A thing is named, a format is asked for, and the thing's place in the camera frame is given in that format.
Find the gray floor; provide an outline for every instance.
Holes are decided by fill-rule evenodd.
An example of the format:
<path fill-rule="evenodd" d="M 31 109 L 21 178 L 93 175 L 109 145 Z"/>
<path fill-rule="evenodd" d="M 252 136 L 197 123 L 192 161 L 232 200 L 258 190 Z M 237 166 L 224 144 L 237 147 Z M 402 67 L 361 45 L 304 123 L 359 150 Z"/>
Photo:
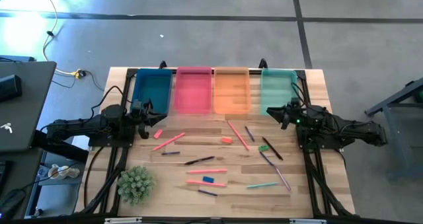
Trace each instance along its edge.
<path fill-rule="evenodd" d="M 124 15 L 233 15 L 293 17 L 293 0 L 53 0 L 61 12 Z M 422 18 L 421 0 L 300 0 L 305 17 Z M 52 11 L 47 0 L 1 0 L 0 9 Z M 0 54 L 42 60 L 45 31 L 53 20 L 35 13 L 0 18 Z M 270 67 L 304 68 L 296 22 L 193 20 L 60 20 L 48 57 L 63 70 L 85 68 L 105 84 L 111 66 L 247 66 L 265 57 Z M 343 118 L 366 120 L 363 111 L 423 75 L 423 24 L 305 23 L 313 68 L 323 69 L 333 110 Z M 56 77 L 57 82 L 72 83 Z M 90 79 L 72 89 L 52 85 L 39 127 L 56 118 L 84 117 L 102 92 Z M 376 122 L 384 123 L 381 116 Z M 345 152 L 356 212 L 363 217 L 421 222 L 423 181 L 389 182 L 395 167 L 389 145 L 362 142 Z M 75 197 L 39 206 L 52 215 L 69 213 Z"/>

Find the green eraser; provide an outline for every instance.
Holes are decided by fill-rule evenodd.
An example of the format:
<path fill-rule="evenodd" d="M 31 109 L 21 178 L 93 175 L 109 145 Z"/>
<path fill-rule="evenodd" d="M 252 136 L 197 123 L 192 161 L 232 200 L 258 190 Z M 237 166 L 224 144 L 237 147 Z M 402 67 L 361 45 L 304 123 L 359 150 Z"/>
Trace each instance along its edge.
<path fill-rule="evenodd" d="M 269 146 L 268 145 L 261 145 L 258 147 L 259 151 L 267 151 L 269 150 Z"/>

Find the wooden table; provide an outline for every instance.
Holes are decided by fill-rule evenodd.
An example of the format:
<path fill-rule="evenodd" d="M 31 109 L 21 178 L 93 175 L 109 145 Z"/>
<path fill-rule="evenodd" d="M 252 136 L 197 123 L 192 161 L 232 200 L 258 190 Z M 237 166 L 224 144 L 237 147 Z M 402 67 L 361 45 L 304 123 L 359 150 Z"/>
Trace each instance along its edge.
<path fill-rule="evenodd" d="M 112 85 L 124 87 L 127 67 L 110 68 L 106 91 Z M 326 106 L 329 111 L 330 102 L 323 71 L 320 69 L 306 70 L 307 83 L 311 103 Z M 131 99 L 135 79 L 132 80 L 128 98 Z M 173 108 L 173 96 L 166 119 L 153 128 L 149 128 L 150 136 L 156 130 L 162 129 L 159 139 L 140 139 L 135 135 L 134 146 L 130 149 L 126 168 L 137 165 L 147 167 L 154 175 L 157 186 L 153 193 L 139 206 L 131 207 L 121 201 L 119 216 L 163 216 L 163 217 L 312 217 L 309 189 L 302 152 L 297 146 L 295 126 L 281 130 L 280 125 L 270 116 L 260 114 L 260 75 L 250 76 L 250 91 L 252 109 L 246 115 L 208 114 L 190 116 L 176 114 Z M 110 104 L 119 104 L 121 95 L 117 90 L 110 92 L 101 108 Z M 247 151 L 235 136 L 226 120 L 230 120 L 244 140 L 250 146 Z M 255 136 L 253 143 L 244 126 L 248 126 Z M 165 149 L 151 151 L 162 142 L 182 133 L 186 135 L 167 145 Z M 233 143 L 227 145 L 221 142 L 223 136 L 232 137 Z M 274 162 L 289 182 L 292 191 L 288 192 L 280 182 L 275 170 L 260 156 L 258 146 L 266 137 L 284 158 L 283 161 L 271 151 L 265 154 Z M 87 197 L 88 202 L 98 192 L 104 183 L 111 148 L 104 148 L 93 164 L 90 173 Z M 163 151 L 180 151 L 180 155 L 162 156 Z M 87 164 L 90 163 L 94 151 L 90 152 Z M 214 155 L 209 162 L 198 163 L 186 167 L 186 161 Z M 324 170 L 328 186 L 344 207 L 354 213 L 354 205 L 350 187 L 341 156 L 329 150 L 322 151 Z M 226 174 L 187 174 L 194 169 L 227 168 Z M 218 197 L 197 192 L 198 185 L 188 185 L 187 179 L 202 180 L 202 177 L 212 176 L 215 182 L 226 183 L 226 188 L 202 187 L 219 194 Z M 277 186 L 247 189 L 249 184 L 264 182 L 279 182 Z M 110 210 L 115 185 L 110 189 L 107 211 Z M 76 211 L 83 208 L 83 188 L 79 191 Z M 317 188 L 319 206 L 323 210 L 320 189 Z"/>

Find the pink marker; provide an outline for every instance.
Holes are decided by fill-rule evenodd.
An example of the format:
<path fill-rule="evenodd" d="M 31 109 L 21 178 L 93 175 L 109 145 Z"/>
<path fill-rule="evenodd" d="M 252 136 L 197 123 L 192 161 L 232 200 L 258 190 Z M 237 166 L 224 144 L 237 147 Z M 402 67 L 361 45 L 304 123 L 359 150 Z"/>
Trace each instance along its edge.
<path fill-rule="evenodd" d="M 227 121 L 227 123 L 232 128 L 233 132 L 235 132 L 235 134 L 237 134 L 237 137 L 241 140 L 241 142 L 245 146 L 245 149 L 247 149 L 247 151 L 249 151 L 250 150 L 250 147 L 245 143 L 244 139 L 241 137 L 241 135 L 239 135 L 238 131 L 232 126 L 231 122 L 230 121 Z"/>
<path fill-rule="evenodd" d="M 203 173 L 211 173 L 211 172 L 227 172 L 227 168 L 218 168 L 215 170 L 191 170 L 191 171 L 188 171 L 188 174 L 203 174 Z"/>
<path fill-rule="evenodd" d="M 177 135 L 176 137 L 174 137 L 174 138 L 172 138 L 172 139 L 170 139 L 170 140 L 168 140 L 168 141 L 164 142 L 163 144 L 161 144 L 161 145 L 159 145 L 159 146 L 156 146 L 153 150 L 154 150 L 154 151 L 155 151 L 155 150 L 158 150 L 158 149 L 160 149 L 160 148 L 164 147 L 165 145 L 169 144 L 170 142 L 172 142 L 172 141 L 174 141 L 174 140 L 176 140 L 176 139 L 179 139 L 179 138 L 180 138 L 180 137 L 182 137 L 183 135 L 185 135 L 185 132 L 182 132 L 181 134 Z"/>
<path fill-rule="evenodd" d="M 226 187 L 226 184 L 216 184 L 216 183 L 208 183 L 208 182 L 202 182 L 197 180 L 187 180 L 187 184 L 203 184 L 208 186 L 216 186 L 216 187 Z"/>
<path fill-rule="evenodd" d="M 161 135 L 161 133 L 163 132 L 163 130 L 162 129 L 158 129 L 157 131 L 156 131 L 156 134 L 154 134 L 154 138 L 155 139 L 158 139 L 159 137 L 160 137 L 160 135 Z"/>

